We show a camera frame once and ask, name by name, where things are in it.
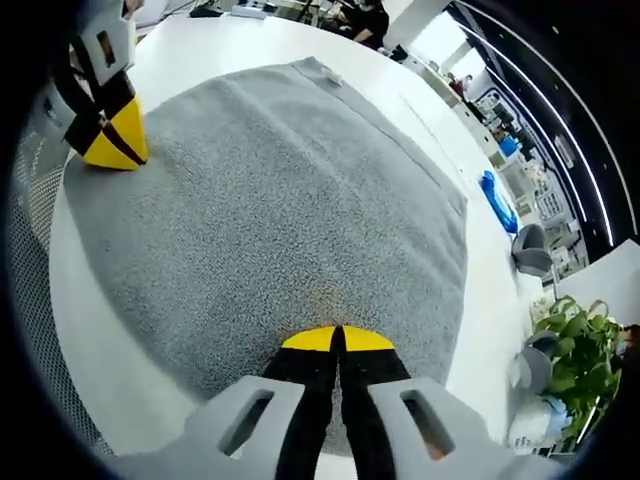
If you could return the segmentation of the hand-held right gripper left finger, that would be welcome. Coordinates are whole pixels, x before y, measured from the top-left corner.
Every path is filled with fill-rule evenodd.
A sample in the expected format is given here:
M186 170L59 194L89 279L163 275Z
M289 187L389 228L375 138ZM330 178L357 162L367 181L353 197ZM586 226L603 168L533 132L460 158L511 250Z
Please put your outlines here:
M336 330L287 339L260 376L196 409L182 433L107 465L120 479L312 479L332 415Z

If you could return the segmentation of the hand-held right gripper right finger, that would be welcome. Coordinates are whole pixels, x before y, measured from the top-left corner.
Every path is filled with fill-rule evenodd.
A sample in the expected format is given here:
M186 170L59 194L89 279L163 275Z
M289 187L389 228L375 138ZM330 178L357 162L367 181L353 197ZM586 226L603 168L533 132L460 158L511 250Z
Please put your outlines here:
M360 479L554 479L558 463L494 442L484 419L427 377L412 377L393 344L341 329L342 420Z

